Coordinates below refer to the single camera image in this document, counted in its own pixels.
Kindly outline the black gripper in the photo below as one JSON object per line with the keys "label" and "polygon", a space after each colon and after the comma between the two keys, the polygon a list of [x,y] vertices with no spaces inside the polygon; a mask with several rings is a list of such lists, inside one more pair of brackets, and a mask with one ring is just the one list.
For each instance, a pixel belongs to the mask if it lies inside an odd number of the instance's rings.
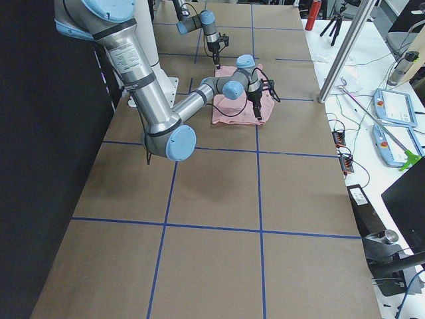
{"label": "black gripper", "polygon": [[229,45],[229,36],[225,33],[221,34],[218,32],[215,32],[210,35],[206,35],[205,39],[207,41],[207,47],[210,53],[212,53],[212,59],[214,62],[214,65],[216,69],[221,68],[220,63],[220,54],[219,52],[221,49],[221,43],[224,44],[224,47],[227,47]]}
{"label": "black gripper", "polygon": [[257,120],[262,120],[261,113],[261,97],[263,91],[268,91],[273,99],[276,99],[276,91],[274,88],[274,81],[271,79],[259,78],[254,84],[248,88],[248,100],[253,103],[253,112]]}

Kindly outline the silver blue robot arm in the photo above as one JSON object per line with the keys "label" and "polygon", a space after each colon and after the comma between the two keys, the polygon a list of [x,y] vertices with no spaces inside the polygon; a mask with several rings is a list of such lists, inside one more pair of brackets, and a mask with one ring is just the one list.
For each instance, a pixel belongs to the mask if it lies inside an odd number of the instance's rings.
{"label": "silver blue robot arm", "polygon": [[109,54],[112,69],[132,96],[143,131],[147,155],[183,161],[194,151],[195,131],[185,124],[217,95],[236,100],[246,94],[254,115],[261,118],[261,98],[267,90],[275,101],[274,81],[259,77],[250,54],[236,59],[230,76],[208,77],[186,99],[174,104],[157,79],[158,56],[147,1],[55,1],[57,31],[67,37],[92,41]]}
{"label": "silver blue robot arm", "polygon": [[205,53],[213,59],[216,69],[221,68],[220,53],[229,45],[229,36],[217,31],[215,15],[210,10],[202,10],[200,13],[190,4],[184,1],[174,0],[178,22],[177,30],[181,35],[201,29],[203,39],[206,42]]}

